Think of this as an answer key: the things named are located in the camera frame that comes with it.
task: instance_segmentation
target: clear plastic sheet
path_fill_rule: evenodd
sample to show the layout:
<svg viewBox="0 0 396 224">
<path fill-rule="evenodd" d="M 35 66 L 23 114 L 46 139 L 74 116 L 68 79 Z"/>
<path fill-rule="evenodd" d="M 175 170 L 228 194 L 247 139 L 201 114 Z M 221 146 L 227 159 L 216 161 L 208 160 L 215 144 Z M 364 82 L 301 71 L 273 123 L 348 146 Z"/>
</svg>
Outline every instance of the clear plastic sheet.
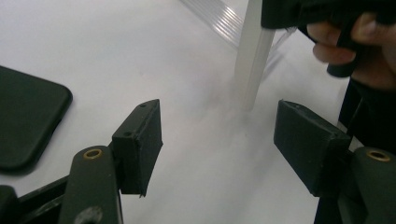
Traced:
<svg viewBox="0 0 396 224">
<path fill-rule="evenodd" d="M 221 0 L 180 0 L 227 43 L 238 49 L 244 20 Z M 278 30 L 271 51 L 296 31 L 295 27 Z"/>
</svg>

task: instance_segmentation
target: brass screw hole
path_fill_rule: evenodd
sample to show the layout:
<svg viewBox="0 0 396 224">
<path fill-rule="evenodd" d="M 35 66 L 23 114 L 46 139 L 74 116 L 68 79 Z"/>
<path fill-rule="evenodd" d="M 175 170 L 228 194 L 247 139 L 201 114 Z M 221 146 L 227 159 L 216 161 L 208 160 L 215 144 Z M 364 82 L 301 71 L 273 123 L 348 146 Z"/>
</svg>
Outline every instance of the brass screw hole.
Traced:
<svg viewBox="0 0 396 224">
<path fill-rule="evenodd" d="M 390 157 L 387 154 L 376 150 L 368 151 L 367 156 L 377 161 L 390 161 Z"/>
<path fill-rule="evenodd" d="M 95 149 L 90 149 L 84 153 L 84 159 L 85 160 L 94 160 L 96 158 L 99 158 L 102 156 L 102 150 L 95 148 Z"/>
</svg>

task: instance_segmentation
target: white background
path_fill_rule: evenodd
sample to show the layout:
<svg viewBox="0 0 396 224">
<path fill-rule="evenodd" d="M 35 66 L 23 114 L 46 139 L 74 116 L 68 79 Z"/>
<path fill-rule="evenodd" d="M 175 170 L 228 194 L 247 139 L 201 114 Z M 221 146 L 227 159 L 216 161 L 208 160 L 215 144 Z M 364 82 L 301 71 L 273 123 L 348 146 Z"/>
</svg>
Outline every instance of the white background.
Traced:
<svg viewBox="0 0 396 224">
<path fill-rule="evenodd" d="M 241 16 L 247 0 L 225 1 Z M 347 80 L 326 74 L 294 34 L 273 55 L 252 111 L 235 101 L 236 50 L 177 0 L 2 0 L 0 64 L 61 83 L 74 101 L 19 196 L 68 174 L 73 156 L 161 100 L 163 148 L 125 223 L 313 223 L 317 199 L 273 144 L 277 101 L 337 121 Z"/>
</svg>

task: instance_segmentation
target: smartphone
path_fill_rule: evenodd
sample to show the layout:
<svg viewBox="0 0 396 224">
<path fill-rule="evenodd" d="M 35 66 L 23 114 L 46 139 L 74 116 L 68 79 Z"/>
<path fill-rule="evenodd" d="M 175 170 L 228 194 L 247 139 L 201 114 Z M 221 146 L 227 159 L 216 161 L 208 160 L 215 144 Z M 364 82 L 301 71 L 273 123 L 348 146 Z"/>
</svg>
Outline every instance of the smartphone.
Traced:
<svg viewBox="0 0 396 224">
<path fill-rule="evenodd" d="M 0 172 L 32 171 L 72 100 L 63 85 L 0 66 Z"/>
</svg>

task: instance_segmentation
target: human hand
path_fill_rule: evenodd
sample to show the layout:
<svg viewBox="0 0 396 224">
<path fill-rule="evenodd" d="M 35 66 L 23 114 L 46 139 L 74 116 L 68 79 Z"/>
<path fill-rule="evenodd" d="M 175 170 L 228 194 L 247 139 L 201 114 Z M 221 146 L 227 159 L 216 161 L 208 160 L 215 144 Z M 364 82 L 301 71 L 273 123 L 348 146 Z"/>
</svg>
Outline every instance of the human hand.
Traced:
<svg viewBox="0 0 396 224">
<path fill-rule="evenodd" d="M 352 62 L 356 53 L 336 47 L 340 29 L 329 22 L 310 24 L 309 35 L 318 41 L 314 55 L 322 62 L 343 64 Z M 367 46 L 352 78 L 359 83 L 382 91 L 396 91 L 396 24 L 375 22 L 375 14 L 361 15 L 351 31 L 351 37 Z"/>
</svg>

